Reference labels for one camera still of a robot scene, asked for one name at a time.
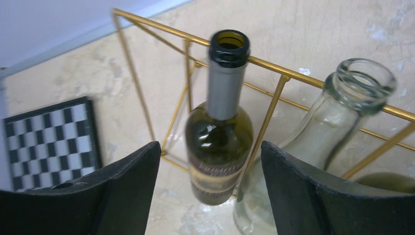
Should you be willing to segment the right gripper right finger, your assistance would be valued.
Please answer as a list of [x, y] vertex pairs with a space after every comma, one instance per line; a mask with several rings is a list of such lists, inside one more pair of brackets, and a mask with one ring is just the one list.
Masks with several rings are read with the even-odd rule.
[[280, 235], [412, 235], [415, 196], [364, 186], [305, 163], [268, 141], [261, 162]]

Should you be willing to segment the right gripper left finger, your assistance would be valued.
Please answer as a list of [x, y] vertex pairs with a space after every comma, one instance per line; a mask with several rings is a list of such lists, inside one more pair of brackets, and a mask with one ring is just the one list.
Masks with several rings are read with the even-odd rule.
[[58, 186], [0, 193], [3, 235], [142, 235], [161, 159], [152, 141]]

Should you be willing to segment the green bottle silver neck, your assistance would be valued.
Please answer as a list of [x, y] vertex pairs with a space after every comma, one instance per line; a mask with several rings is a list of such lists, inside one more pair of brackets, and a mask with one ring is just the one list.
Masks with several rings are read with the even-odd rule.
[[231, 197], [254, 141], [252, 121], [239, 105], [249, 55], [250, 41], [242, 32], [225, 29], [212, 35], [207, 99], [186, 121], [191, 188], [207, 205]]

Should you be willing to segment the clear glass bottle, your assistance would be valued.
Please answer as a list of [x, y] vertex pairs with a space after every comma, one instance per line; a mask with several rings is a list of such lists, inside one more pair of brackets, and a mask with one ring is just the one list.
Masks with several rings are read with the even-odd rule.
[[[368, 117], [381, 111], [396, 90], [396, 78], [382, 64], [363, 58], [342, 61], [325, 80], [319, 98], [279, 146], [298, 159], [327, 170]], [[243, 235], [277, 233], [261, 159], [250, 165], [233, 218]]]

